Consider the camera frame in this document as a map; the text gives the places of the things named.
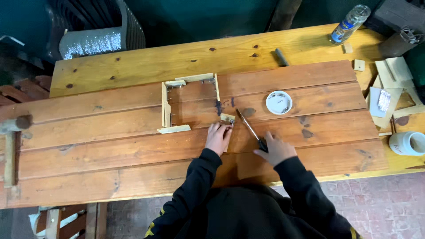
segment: white dish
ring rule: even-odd
[[[284,91],[274,91],[267,96],[266,106],[270,112],[273,114],[286,114],[292,108],[292,99],[291,97]]]

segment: screwdriver handle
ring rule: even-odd
[[[259,149],[261,149],[262,151],[264,151],[266,153],[269,152],[269,148],[267,147],[267,143],[266,143],[266,140],[264,138],[260,138],[258,140],[258,146],[259,146]]]

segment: brick floor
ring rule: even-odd
[[[365,239],[425,238],[425,172],[323,182],[321,187]],[[283,187],[273,187],[288,196]],[[108,238],[143,238],[171,197],[108,203]]]

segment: aluminum foil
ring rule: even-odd
[[[387,113],[388,107],[390,106],[391,94],[388,91],[381,90],[378,99],[379,110]]]
[[[85,31],[70,31],[60,43],[64,60],[121,50],[121,27]]]

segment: white jar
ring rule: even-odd
[[[390,137],[390,148],[399,155],[422,156],[425,154],[425,134],[408,131]]]

